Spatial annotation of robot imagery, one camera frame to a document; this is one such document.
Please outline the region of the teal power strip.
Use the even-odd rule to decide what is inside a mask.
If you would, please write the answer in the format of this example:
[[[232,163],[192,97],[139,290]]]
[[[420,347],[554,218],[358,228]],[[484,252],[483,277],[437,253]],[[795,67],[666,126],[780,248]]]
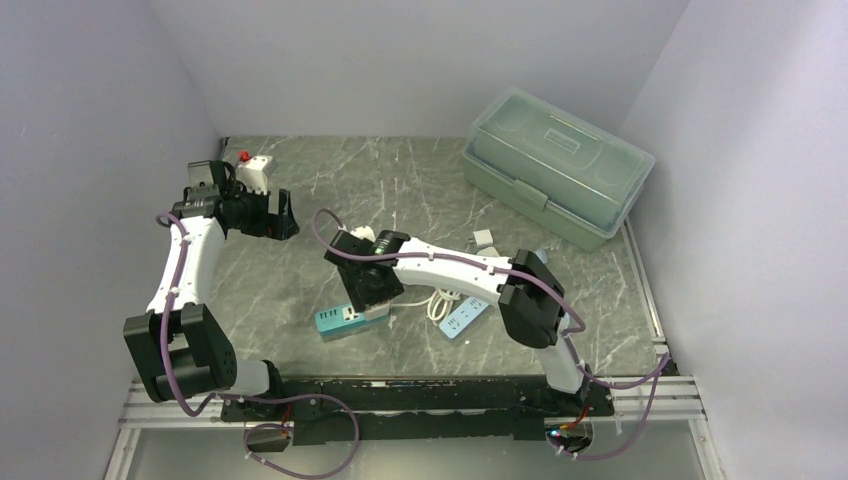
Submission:
[[[373,321],[366,321],[363,311],[355,310],[351,303],[320,310],[315,314],[314,320],[321,338],[330,340],[376,325],[383,320],[392,324],[397,310],[400,309],[424,308],[426,318],[434,324],[439,324],[452,312],[454,303],[461,299],[462,295],[458,292],[436,288],[423,300],[405,303],[391,302],[390,314]]]

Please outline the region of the light blue power strip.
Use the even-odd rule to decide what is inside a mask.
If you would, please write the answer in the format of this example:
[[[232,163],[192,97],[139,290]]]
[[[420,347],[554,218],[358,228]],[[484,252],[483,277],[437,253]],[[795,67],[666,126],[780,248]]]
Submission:
[[[444,268],[458,271],[457,279],[451,277],[435,287],[462,295],[462,299],[454,303],[452,312],[438,324],[448,339],[456,340],[490,306],[488,300],[497,300],[497,293],[491,296],[485,289],[487,283],[495,281],[494,268],[510,269],[516,256],[487,258],[441,249],[433,257]]]

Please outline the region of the white cube socket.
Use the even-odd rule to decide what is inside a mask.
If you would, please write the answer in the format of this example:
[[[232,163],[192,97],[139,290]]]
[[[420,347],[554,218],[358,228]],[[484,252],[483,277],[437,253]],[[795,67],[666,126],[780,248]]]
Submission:
[[[386,301],[367,307],[363,311],[363,317],[366,321],[373,321],[390,314],[391,302]]]

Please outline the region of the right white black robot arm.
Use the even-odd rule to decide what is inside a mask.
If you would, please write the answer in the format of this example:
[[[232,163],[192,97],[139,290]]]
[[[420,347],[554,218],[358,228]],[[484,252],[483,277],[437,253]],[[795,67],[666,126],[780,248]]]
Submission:
[[[497,307],[508,336],[534,350],[557,411],[574,415],[588,404],[586,376],[568,338],[583,331],[585,323],[535,253],[520,249],[511,257],[485,257],[391,230],[369,240],[340,229],[321,244],[356,311],[387,303],[407,286],[474,297]]]

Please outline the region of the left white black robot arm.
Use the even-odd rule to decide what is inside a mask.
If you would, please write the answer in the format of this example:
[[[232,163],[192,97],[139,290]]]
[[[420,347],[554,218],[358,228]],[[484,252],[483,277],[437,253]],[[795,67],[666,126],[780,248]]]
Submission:
[[[272,382],[272,364],[238,357],[208,306],[230,231],[279,241],[300,231],[289,191],[280,190],[277,208],[270,207],[276,167],[267,155],[191,162],[181,200],[157,216],[170,234],[162,279],[144,314],[128,318],[123,328],[153,401],[223,393],[248,396],[248,407],[264,420],[285,411],[288,394]]]

